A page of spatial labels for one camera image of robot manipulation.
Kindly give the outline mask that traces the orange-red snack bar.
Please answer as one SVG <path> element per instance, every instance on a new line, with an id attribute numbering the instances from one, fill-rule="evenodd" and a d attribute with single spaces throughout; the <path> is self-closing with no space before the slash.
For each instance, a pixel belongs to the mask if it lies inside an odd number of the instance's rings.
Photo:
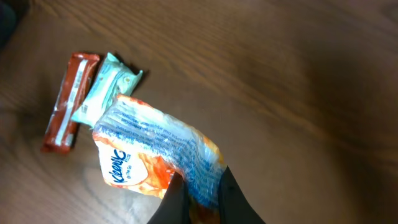
<path id="1" fill-rule="evenodd" d="M 73 148 L 79 124 L 72 120 L 91 86 L 101 57 L 75 52 L 68 61 L 60 91 L 44 134 L 41 150 L 68 153 Z"/>

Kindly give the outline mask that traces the light green wipes pack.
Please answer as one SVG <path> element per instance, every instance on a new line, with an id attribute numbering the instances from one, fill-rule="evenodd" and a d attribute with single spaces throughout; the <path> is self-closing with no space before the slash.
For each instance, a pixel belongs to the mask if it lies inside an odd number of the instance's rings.
<path id="1" fill-rule="evenodd" d="M 131 95 L 144 72 L 134 73 L 108 53 L 96 75 L 95 82 L 72 121 L 93 127 L 119 94 Z"/>

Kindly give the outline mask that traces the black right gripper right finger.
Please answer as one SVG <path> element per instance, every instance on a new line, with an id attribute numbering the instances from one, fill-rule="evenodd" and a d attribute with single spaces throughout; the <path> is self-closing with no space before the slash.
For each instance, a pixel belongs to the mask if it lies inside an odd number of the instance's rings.
<path id="1" fill-rule="evenodd" d="M 229 167 L 218 188 L 221 224 L 266 224 L 246 200 Z"/>

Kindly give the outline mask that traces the orange tissue pack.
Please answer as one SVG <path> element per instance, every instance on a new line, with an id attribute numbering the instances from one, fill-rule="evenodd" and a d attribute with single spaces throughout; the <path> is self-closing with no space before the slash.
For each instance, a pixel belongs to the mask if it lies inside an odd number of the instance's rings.
<path id="1" fill-rule="evenodd" d="M 104 181 L 164 198 L 180 174 L 193 223 L 219 223 L 218 187 L 226 169 L 218 146 L 194 127 L 147 103 L 118 95 L 93 129 Z"/>

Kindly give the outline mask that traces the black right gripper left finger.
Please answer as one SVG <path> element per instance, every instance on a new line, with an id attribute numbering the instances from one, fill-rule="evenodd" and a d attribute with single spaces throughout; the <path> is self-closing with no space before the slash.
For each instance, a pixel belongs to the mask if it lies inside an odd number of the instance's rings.
<path id="1" fill-rule="evenodd" d="M 174 173 L 158 209 L 148 224 L 191 224 L 190 200 L 183 177 Z"/>

